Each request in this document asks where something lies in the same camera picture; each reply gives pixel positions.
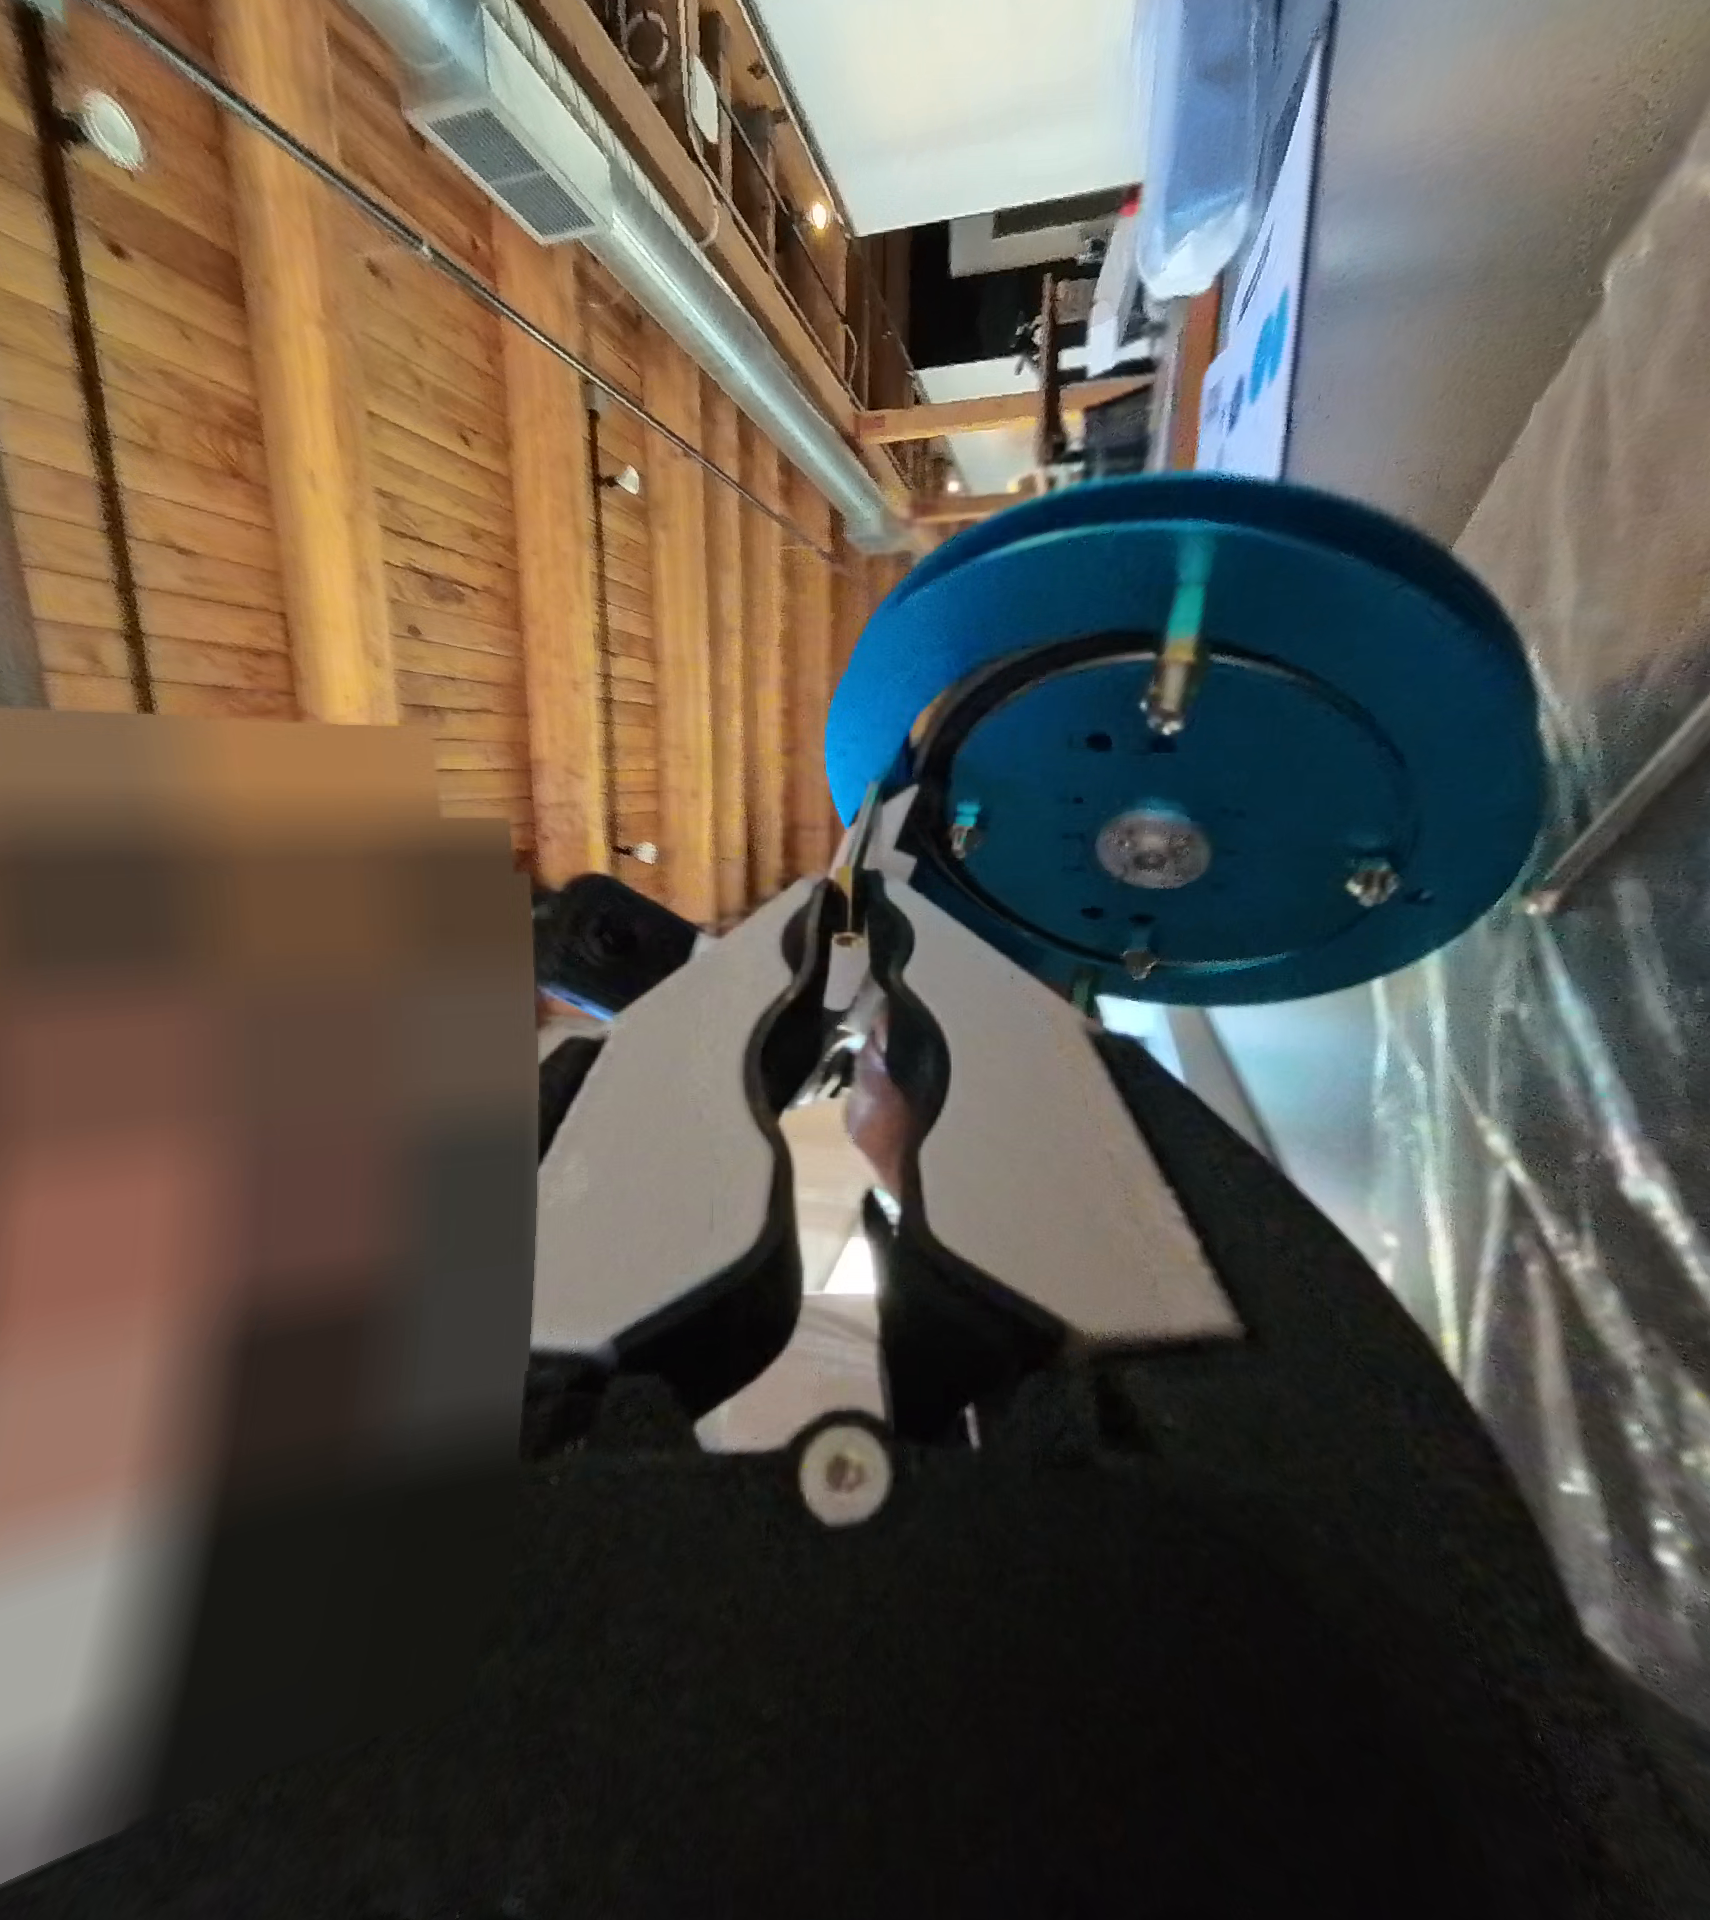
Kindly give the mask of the silver ceiling duct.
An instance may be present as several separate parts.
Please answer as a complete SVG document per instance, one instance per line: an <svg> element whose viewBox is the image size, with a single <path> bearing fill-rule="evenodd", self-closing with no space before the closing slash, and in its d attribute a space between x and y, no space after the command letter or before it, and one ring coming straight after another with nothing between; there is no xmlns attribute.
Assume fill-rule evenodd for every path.
<svg viewBox="0 0 1710 1920"><path fill-rule="evenodd" d="M352 5L399 69L404 113L406 55L419 49L421 3L447 2ZM569 73L573 99L610 160L610 224L575 244L820 492L848 540L874 555L907 554L916 541L907 495L860 456L855 405L841 375L593 14L585 3L562 3L560 21L585 32L552 39L521 3L509 5Z"/></svg>

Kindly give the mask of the blue metal turntable disc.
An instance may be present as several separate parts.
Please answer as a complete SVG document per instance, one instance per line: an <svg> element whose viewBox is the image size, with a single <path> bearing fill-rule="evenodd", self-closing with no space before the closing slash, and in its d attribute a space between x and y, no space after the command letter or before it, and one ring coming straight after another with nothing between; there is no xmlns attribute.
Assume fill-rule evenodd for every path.
<svg viewBox="0 0 1710 1920"><path fill-rule="evenodd" d="M1490 588L1367 504L1136 473L964 527L862 625L841 823L1059 994L1328 996L1457 939L1535 848L1537 683Z"/></svg>

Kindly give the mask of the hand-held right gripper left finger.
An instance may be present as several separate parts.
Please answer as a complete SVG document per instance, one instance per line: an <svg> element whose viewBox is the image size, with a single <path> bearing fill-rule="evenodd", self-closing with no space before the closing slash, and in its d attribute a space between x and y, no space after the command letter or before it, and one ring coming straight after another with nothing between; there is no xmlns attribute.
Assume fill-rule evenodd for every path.
<svg viewBox="0 0 1710 1920"><path fill-rule="evenodd" d="M611 1019L540 1042L532 1360L657 1379L698 1419L800 1313L777 1119L816 1058L816 884L790 884Z"/></svg>

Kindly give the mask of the grey desk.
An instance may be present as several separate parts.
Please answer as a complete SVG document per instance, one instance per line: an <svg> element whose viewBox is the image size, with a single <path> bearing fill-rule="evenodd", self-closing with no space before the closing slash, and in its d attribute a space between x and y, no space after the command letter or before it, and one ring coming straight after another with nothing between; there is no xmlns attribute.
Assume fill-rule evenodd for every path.
<svg viewBox="0 0 1710 1920"><path fill-rule="evenodd" d="M1290 473L1445 540L1710 87L1710 3L1339 3ZM1370 988L1174 1017L1178 1065L1374 1260Z"/></svg>

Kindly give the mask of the white plastic wrapped box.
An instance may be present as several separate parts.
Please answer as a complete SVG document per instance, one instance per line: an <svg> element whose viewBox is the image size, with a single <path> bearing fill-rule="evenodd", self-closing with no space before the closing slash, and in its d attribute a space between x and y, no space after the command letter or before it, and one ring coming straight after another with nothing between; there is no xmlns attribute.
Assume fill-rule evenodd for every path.
<svg viewBox="0 0 1710 1920"><path fill-rule="evenodd" d="M1203 294L1251 233L1323 11L1292 2L1134 3L1131 248L1155 306Z"/></svg>

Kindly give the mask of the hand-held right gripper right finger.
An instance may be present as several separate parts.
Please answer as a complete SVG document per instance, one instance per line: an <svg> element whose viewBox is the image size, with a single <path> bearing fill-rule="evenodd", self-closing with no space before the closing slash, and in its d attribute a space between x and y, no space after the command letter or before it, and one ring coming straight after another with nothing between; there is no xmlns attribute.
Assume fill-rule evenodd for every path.
<svg viewBox="0 0 1710 1920"><path fill-rule="evenodd" d="M893 1436L956 1443L1061 1366L1246 1340L1103 1029L900 875L867 869L866 929L866 1035L887 1024L923 1128L872 1233Z"/></svg>

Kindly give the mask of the person's left hand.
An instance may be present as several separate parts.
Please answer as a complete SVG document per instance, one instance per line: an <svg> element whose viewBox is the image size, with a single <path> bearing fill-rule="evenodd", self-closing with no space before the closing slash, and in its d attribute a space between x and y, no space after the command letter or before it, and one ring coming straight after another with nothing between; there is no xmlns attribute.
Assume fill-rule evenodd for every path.
<svg viewBox="0 0 1710 1920"><path fill-rule="evenodd" d="M843 1128L874 1185L900 1204L916 1179L923 1134L910 1092L890 1063L890 1029L877 1019L852 1056L843 1092Z"/></svg>

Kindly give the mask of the large clear plastic bag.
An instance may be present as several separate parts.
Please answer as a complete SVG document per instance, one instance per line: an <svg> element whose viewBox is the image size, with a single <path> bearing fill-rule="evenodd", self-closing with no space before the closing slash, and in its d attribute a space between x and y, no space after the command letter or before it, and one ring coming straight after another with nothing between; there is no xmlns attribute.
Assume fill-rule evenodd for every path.
<svg viewBox="0 0 1710 1920"><path fill-rule="evenodd" d="M1445 544L1521 638L1546 823L1511 899L1370 990L1372 1260L1602 1653L1710 1735L1710 752L1521 912L1710 690L1710 87Z"/></svg>

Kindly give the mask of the round ceiling lamp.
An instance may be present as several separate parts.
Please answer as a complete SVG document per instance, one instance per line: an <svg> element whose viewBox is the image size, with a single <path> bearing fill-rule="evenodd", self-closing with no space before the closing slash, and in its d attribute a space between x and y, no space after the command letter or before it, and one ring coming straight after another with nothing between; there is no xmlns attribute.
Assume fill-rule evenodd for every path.
<svg viewBox="0 0 1710 1920"><path fill-rule="evenodd" d="M74 137L118 171L135 176L148 163L148 139L135 118L112 94L83 87L74 96Z"/></svg>

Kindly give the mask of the printed instruction sheet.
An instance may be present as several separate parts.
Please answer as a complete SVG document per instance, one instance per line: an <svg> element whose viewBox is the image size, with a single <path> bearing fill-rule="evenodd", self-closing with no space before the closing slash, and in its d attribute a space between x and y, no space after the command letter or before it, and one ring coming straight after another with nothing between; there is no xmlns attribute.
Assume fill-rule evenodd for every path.
<svg viewBox="0 0 1710 1920"><path fill-rule="evenodd" d="M1293 425L1299 327L1316 217L1330 28L1317 32L1255 235L1234 281L1199 396L1194 467L1276 481Z"/></svg>

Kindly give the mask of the small metal rod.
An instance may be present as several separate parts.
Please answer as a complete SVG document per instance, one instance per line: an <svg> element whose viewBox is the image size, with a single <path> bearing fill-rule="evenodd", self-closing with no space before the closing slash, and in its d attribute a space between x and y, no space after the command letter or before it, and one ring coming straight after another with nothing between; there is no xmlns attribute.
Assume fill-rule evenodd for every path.
<svg viewBox="0 0 1710 1920"><path fill-rule="evenodd" d="M1708 753L1710 688L1549 863L1520 899L1520 912L1529 919L1561 912Z"/></svg>

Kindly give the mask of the brass hex standoff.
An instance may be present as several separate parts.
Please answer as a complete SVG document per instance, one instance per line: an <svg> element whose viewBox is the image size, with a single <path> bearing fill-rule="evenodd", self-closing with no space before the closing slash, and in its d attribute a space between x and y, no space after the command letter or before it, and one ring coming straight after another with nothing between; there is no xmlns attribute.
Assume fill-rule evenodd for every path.
<svg viewBox="0 0 1710 1920"><path fill-rule="evenodd" d="M823 1007L835 1016L854 1011L872 982L867 941L867 852L879 821L881 781L870 779L852 821L843 827L827 879L835 896L829 913Z"/></svg>

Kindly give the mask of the white ceiling vent unit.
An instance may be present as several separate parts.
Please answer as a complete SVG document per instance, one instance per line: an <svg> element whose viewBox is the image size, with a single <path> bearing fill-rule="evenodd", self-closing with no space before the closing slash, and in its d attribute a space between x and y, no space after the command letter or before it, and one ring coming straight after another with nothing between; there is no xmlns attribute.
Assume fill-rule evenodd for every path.
<svg viewBox="0 0 1710 1920"><path fill-rule="evenodd" d="M571 76L512 3L419 3L406 118L541 245L610 227L613 171Z"/></svg>

